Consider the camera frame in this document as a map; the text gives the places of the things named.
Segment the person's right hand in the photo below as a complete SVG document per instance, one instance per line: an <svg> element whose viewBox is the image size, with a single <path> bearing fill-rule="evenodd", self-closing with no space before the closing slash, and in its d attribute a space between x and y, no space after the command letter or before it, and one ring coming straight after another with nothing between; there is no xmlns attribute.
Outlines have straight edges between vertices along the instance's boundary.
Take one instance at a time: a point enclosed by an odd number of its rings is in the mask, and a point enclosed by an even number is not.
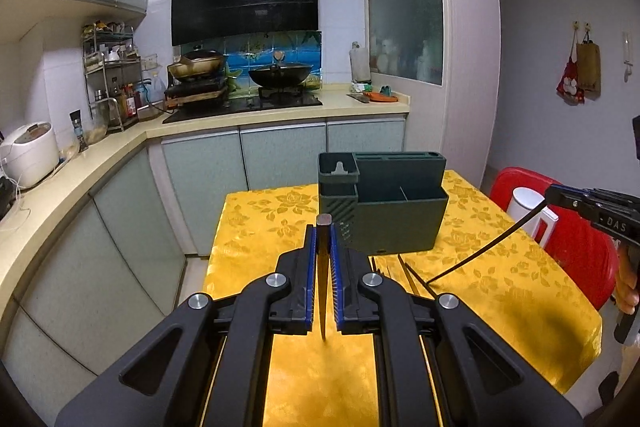
<svg viewBox="0 0 640 427"><path fill-rule="evenodd" d="M620 312L634 314L639 303L639 294L636 289L637 274L632 267L628 256L628 246L620 243L617 249L618 270L615 275L614 298Z"/></svg>

